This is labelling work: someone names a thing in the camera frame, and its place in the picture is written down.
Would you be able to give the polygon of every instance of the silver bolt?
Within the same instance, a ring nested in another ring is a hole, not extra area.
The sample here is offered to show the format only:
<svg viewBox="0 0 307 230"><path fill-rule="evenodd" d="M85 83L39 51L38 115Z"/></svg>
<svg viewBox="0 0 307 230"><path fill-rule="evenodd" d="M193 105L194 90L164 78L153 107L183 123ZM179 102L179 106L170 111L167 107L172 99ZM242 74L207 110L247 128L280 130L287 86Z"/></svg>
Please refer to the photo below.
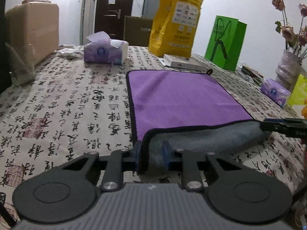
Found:
<svg viewBox="0 0 307 230"><path fill-rule="evenodd" d="M106 182L103 187L107 190L112 190L117 188L117 183L116 182Z"/></svg>
<svg viewBox="0 0 307 230"><path fill-rule="evenodd" d="M201 187L201 183L198 181L191 181L191 182L188 182L187 186L190 189L199 189Z"/></svg>

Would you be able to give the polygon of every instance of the yellow paper bag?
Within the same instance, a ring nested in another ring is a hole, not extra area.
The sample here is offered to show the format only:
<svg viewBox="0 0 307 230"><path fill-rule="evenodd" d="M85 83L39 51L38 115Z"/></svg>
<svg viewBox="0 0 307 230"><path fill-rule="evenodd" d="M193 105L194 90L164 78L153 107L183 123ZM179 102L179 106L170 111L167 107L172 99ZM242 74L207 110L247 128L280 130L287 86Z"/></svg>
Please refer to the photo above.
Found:
<svg viewBox="0 0 307 230"><path fill-rule="evenodd" d="M148 49L190 58L203 0L160 0L153 20Z"/></svg>
<svg viewBox="0 0 307 230"><path fill-rule="evenodd" d="M307 118L307 77L298 77L288 103L300 118Z"/></svg>

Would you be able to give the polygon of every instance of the calligraphy tablecloth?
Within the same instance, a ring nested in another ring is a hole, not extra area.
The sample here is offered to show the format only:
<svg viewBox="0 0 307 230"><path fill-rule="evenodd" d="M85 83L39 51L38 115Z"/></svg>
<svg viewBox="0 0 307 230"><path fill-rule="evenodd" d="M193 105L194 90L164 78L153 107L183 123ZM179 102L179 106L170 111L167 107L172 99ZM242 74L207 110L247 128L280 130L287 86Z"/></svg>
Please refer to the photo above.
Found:
<svg viewBox="0 0 307 230"><path fill-rule="evenodd" d="M201 56L194 58L206 66L204 72L212 68L212 77L255 119L296 117L290 107L281 109L258 87L234 73ZM36 67L33 83L24 87L12 85L1 94L0 202L15 218L11 197L23 180L89 151L109 155L113 150L132 147L125 75L137 69L173 70L163 67L145 47L129 47L122 67L51 55ZM273 133L267 141L233 153L231 158L275 176L294 191L303 177L303 152L299 140ZM126 182L140 181L132 172L125 172L124 176ZM178 179L177 173L141 177L146 182ZM8 228L2 218L0 223Z"/></svg>

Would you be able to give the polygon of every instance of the small tissue package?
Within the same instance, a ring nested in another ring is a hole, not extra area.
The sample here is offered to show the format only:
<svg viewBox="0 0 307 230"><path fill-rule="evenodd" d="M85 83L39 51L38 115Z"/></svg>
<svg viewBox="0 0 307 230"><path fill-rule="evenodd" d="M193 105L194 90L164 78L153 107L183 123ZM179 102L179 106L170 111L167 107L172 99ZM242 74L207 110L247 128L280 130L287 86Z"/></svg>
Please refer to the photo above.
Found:
<svg viewBox="0 0 307 230"><path fill-rule="evenodd" d="M288 103L291 95L291 92L273 79L265 79L262 83L260 91L282 108Z"/></svg>
<svg viewBox="0 0 307 230"><path fill-rule="evenodd" d="M84 46L84 61L122 65L128 57L127 41L113 40L101 31L87 37L90 43Z"/></svg>

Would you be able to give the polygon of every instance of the door handle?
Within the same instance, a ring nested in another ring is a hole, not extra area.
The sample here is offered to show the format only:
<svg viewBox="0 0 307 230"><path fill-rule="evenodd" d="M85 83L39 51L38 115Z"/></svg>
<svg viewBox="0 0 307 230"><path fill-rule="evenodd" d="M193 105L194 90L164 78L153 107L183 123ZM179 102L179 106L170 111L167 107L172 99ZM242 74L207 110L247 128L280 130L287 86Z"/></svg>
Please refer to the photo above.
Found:
<svg viewBox="0 0 307 230"><path fill-rule="evenodd" d="M122 10L119 9L118 12L117 12L117 19L120 19L120 14L122 13Z"/></svg>

